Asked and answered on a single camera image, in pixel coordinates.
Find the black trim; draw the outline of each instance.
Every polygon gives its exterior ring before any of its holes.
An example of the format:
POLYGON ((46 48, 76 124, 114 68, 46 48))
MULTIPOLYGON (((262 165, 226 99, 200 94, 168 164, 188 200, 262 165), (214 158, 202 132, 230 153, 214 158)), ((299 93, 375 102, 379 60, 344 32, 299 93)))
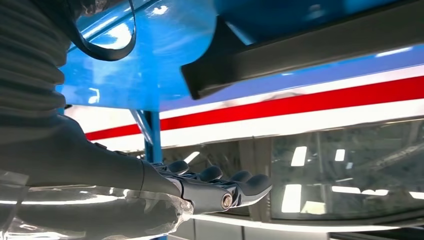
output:
POLYGON ((205 54, 181 71, 192 97, 200 99, 239 81, 424 43, 424 0, 401 3, 242 50, 231 45, 233 53, 205 54))
POLYGON ((371 236, 363 233, 355 233, 355 232, 336 232, 330 233, 330 239, 337 240, 395 240, 393 238, 385 238, 379 236, 371 236))

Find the white stripe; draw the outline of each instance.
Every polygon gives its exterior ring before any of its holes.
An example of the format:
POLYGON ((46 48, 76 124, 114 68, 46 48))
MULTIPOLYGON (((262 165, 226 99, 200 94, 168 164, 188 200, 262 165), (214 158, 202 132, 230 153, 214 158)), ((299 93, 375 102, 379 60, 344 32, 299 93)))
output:
MULTIPOLYGON (((259 103, 270 99, 281 99, 296 95, 321 93, 325 91, 345 89, 375 83, 389 82, 399 79, 424 76, 424 65, 402 68, 392 71, 379 72, 370 75, 352 77, 337 81, 325 82, 315 85, 302 86, 281 91, 269 92, 253 96, 241 97, 228 101, 221 101, 198 106, 185 107, 160 113, 161 119, 167 119, 188 114, 207 112, 216 109, 259 103)), ((77 120, 85 133, 104 129, 116 128, 135 124, 133 116, 127 109, 73 106, 65 110, 67 116, 77 120)))
MULTIPOLYGON (((162 131, 162 147, 189 146, 259 136, 292 135, 329 128, 423 116, 424 99, 354 106, 162 131)), ((144 149, 142 134, 96 140, 111 150, 144 149)))

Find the fluorescent light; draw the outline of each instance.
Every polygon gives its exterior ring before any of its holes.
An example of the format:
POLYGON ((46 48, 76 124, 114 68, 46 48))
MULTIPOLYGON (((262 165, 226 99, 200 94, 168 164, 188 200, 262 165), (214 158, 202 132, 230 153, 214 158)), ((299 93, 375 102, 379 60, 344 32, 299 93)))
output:
POLYGON ((345 160, 345 152, 346 151, 344 149, 337 149, 335 151, 335 158, 334 158, 334 160, 336 162, 342 162, 342 161, 344 161, 345 160))
POLYGON ((361 190, 357 187, 350 186, 332 186, 331 190, 336 193, 345 193, 345 194, 364 194, 364 195, 373 195, 373 196, 386 196, 389 193, 389 190, 378 189, 378 190, 361 190))
POLYGON ((200 152, 198 151, 194 151, 192 152, 190 155, 188 155, 188 157, 186 157, 184 159, 184 162, 186 163, 190 163, 193 159, 195 159, 195 157, 197 157, 200 154, 200 152))
POLYGON ((410 191, 409 194, 414 199, 423 199, 424 200, 424 192, 418 192, 418 191, 410 191))
POLYGON ((305 165, 306 158, 306 150, 308 148, 306 146, 298 146, 294 150, 293 158, 291 159, 292 167, 301 167, 305 165))
POLYGON ((350 226, 306 226, 306 225, 287 225, 264 223, 259 221, 250 221, 236 219, 230 217, 212 216, 212 215, 192 215, 192 219, 211 221, 222 224, 231 224, 236 226, 244 226, 249 228, 290 231, 290 232, 306 232, 306 233, 340 233, 340 232, 361 232, 361 231, 384 231, 390 229, 398 229, 397 226, 379 226, 379 225, 350 225, 350 226))
POLYGON ((348 162, 346 165, 346 169, 351 169, 354 166, 353 162, 348 162))
POLYGON ((336 193, 361 194, 361 190, 359 188, 350 186, 332 186, 331 190, 336 193))
POLYGON ((374 196, 386 196, 389 193, 389 190, 385 190, 385 189, 377 189, 377 190, 364 190, 362 192, 362 194, 365 195, 374 195, 374 196))
POLYGON ((354 178, 353 177, 348 177, 348 178, 343 178, 343 179, 340 179, 340 180, 336 180, 335 182, 336 183, 340 183, 340 182, 344 182, 344 181, 350 181, 350 180, 353 180, 354 178))
POLYGON ((375 55, 376 58, 380 58, 380 57, 384 57, 387 55, 392 55, 392 54, 398 54, 398 53, 403 53, 403 52, 407 52, 412 50, 413 47, 404 47, 404 48, 400 48, 400 49, 395 49, 395 50, 391 50, 391 51, 385 51, 382 53, 378 53, 375 55))
POLYGON ((285 186, 284 196, 282 197, 282 213, 300 213, 301 212, 301 194, 302 185, 288 184, 285 186))
POLYGON ((319 201, 306 201, 301 213, 322 215, 326 213, 326 204, 319 201))

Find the transparent plastic sheet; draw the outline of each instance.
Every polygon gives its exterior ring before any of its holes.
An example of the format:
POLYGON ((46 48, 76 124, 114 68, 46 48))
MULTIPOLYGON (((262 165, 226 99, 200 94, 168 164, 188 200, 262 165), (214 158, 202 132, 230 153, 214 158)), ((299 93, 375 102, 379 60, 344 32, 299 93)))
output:
POLYGON ((151 239, 175 232, 193 206, 165 193, 95 185, 30 187, 4 240, 151 239))
POLYGON ((28 176, 0 169, 0 239, 8 230, 23 200, 28 176))

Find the blue metal pole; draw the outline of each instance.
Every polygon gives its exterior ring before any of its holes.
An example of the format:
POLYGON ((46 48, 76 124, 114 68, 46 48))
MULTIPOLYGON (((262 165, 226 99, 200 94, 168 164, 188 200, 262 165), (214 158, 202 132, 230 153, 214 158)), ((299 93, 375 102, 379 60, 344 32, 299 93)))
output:
MULTIPOLYGON (((149 163, 162 162, 161 146, 161 120, 157 111, 131 111, 137 125, 142 129, 144 136, 144 155, 149 163)), ((156 240, 167 240, 167 236, 155 238, 156 240)))

